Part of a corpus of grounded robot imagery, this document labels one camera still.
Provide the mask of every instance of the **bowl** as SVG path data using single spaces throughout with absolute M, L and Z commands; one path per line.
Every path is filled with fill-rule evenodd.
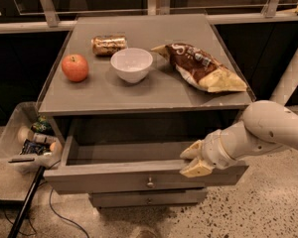
M 115 53 L 110 63 L 121 79 L 129 83 L 137 83 L 148 74 L 152 60 L 149 52 L 128 48 Z

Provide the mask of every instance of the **concrete floor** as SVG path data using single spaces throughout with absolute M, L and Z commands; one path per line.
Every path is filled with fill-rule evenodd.
M 291 107 L 298 113 L 298 106 Z M 298 237 L 298 152 L 244 159 L 249 165 L 237 185 L 208 188 L 207 198 L 193 206 L 93 208 L 87 194 L 58 195 L 52 206 L 63 217 L 78 223 L 89 237 L 133 238 L 149 230 L 161 238 L 183 237 Z M 0 197 L 22 200 L 34 174 L 21 175 L 0 163 Z M 73 224 L 60 219 L 49 206 L 51 187 L 44 183 L 33 199 L 21 227 L 33 237 L 86 237 Z M 11 221 L 17 211 L 8 209 Z M 0 209 L 0 237 L 12 224 Z

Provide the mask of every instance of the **apple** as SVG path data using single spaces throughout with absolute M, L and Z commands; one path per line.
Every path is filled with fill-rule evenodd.
M 88 62 L 80 54 L 67 55 L 62 60 L 62 71 L 70 81 L 81 82 L 88 76 Z

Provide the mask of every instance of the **bottom drawer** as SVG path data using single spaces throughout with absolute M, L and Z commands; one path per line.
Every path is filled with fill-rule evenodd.
M 156 190 L 117 193 L 95 193 L 89 195 L 93 207 L 124 207 L 144 205 L 196 204 L 207 196 L 205 188 L 186 190 Z

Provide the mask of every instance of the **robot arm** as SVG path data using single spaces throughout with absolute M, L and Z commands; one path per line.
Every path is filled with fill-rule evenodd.
M 279 152 L 285 147 L 298 150 L 298 115 L 275 102 L 257 101 L 244 110 L 239 122 L 186 149 L 180 157 L 192 161 L 180 173 L 188 178 L 206 176 L 245 156 Z

